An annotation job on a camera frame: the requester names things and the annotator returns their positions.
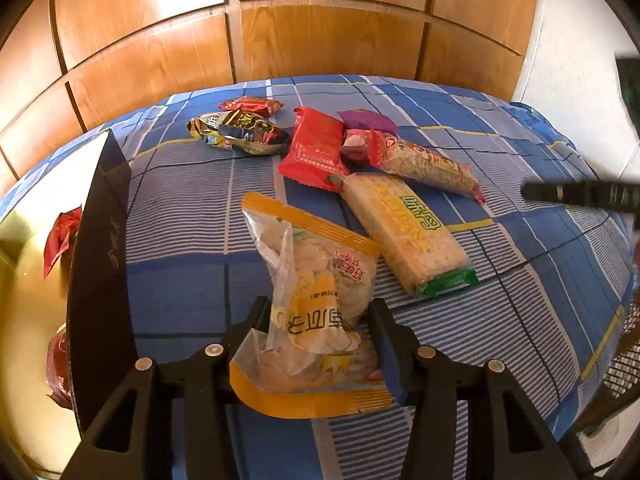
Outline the cracker biscuit pack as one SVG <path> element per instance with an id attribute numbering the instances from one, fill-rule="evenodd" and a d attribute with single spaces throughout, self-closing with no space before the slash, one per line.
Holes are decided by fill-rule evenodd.
<path id="1" fill-rule="evenodd" d="M 388 174 L 350 174 L 340 194 L 363 229 L 381 246 L 407 294 L 433 298 L 480 282 L 471 259 L 409 185 Z"/>

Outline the blue plaid bed sheet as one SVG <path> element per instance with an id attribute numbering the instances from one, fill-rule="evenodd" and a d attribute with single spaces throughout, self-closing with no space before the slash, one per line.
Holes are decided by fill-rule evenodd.
<path id="1" fill-rule="evenodd" d="M 276 158 L 216 150 L 188 136 L 190 118 L 237 96 L 281 101 L 274 120 L 283 128 L 292 127 L 300 106 L 328 115 L 375 110 L 410 141 L 472 167 L 484 204 L 424 185 L 416 192 L 454 231 L 478 285 L 421 301 L 380 266 L 376 293 L 420 341 L 450 358 L 503 360 L 553 434 L 565 434 L 596 393 L 620 339 L 632 250 L 617 214 L 523 200 L 525 180 L 590 173 L 573 144 L 527 107 L 462 88 L 358 75 L 179 92 L 93 127 L 47 156 L 6 194 L 1 212 L 81 142 L 111 130 L 131 168 L 126 249 L 134 341 L 142 356 L 160 362 L 187 358 L 271 292 L 242 215 L 246 193 L 358 228 L 340 196 L 282 177 Z"/>

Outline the dark gold foil snack packet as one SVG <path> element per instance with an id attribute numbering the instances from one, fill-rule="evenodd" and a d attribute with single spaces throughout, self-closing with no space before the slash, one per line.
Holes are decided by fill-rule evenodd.
<path id="1" fill-rule="evenodd" d="M 194 139 L 211 148 L 253 156 L 280 154 L 291 143 L 291 137 L 285 130 L 256 113 L 244 110 L 193 117 L 186 123 L 186 130 Z"/>

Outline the large red snack packet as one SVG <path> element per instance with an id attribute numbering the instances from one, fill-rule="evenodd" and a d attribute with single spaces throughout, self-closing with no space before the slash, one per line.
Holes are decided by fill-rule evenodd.
<path id="1" fill-rule="evenodd" d="M 313 108 L 296 107 L 293 137 L 278 173 L 300 184 L 338 192 L 349 175 L 341 160 L 345 125 Z"/>

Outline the wooden wardrobe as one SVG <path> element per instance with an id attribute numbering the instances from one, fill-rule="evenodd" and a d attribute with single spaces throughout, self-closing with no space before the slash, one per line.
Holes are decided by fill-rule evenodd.
<path id="1" fill-rule="evenodd" d="M 172 94 L 392 76 L 509 99 L 536 0 L 1 0 L 1 185 Z"/>

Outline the gold tin box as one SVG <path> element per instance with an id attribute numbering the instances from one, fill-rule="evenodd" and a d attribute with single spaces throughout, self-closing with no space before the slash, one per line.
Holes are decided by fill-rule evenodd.
<path id="1" fill-rule="evenodd" d="M 114 133 L 81 142 L 1 213 L 1 444 L 29 477 L 62 479 L 138 357 L 128 306 L 131 168 Z M 70 249 L 42 277 L 61 212 L 82 207 Z M 73 408 L 48 397 L 48 344 L 66 325 Z"/>

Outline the squirrel sesame bar pack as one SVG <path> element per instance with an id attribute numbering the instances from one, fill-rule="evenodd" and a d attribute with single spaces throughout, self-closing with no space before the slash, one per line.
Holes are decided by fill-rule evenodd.
<path id="1" fill-rule="evenodd" d="M 367 150 L 370 164 L 386 174 L 486 203 L 480 182 L 463 162 L 378 130 L 369 132 Z"/>

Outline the small red candy packet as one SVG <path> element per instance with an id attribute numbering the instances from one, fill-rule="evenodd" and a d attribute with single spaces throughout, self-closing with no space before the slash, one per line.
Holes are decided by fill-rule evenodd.
<path id="1" fill-rule="evenodd" d="M 263 98 L 262 96 L 239 96 L 238 98 L 224 101 L 218 106 L 220 110 L 225 110 L 226 112 L 240 110 L 241 112 L 257 114 L 263 118 L 276 114 L 282 107 L 282 102 Z"/>

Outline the pink white snack packet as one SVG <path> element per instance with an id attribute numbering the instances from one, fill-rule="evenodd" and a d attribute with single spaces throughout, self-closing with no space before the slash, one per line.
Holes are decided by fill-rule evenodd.
<path id="1" fill-rule="evenodd" d="M 364 165 L 369 162 L 368 142 L 371 131 L 364 129 L 347 129 L 340 153 L 355 164 Z"/>

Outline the purple snack packet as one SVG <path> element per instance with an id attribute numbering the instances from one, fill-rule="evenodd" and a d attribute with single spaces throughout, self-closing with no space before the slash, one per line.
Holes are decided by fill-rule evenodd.
<path id="1" fill-rule="evenodd" d="M 386 117 L 372 110 L 341 110 L 338 112 L 341 121 L 349 129 L 376 130 L 396 136 L 397 126 Z"/>

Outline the dark red snack packet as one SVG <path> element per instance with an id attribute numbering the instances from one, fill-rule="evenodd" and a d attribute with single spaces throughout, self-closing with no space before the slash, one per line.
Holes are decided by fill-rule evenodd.
<path id="1" fill-rule="evenodd" d="M 70 373 L 68 372 L 66 325 L 63 324 L 50 339 L 46 361 L 46 384 L 50 389 L 48 397 L 60 408 L 73 408 L 70 394 Z"/>

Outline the clear orange-edged snack bag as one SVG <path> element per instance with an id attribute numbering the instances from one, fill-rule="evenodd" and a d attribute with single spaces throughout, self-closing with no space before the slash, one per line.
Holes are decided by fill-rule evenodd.
<path id="1" fill-rule="evenodd" d="M 392 396 L 360 327 L 381 249 L 370 238 L 257 192 L 242 199 L 273 291 L 230 363 L 230 386 L 258 413 L 331 418 L 388 408 Z"/>

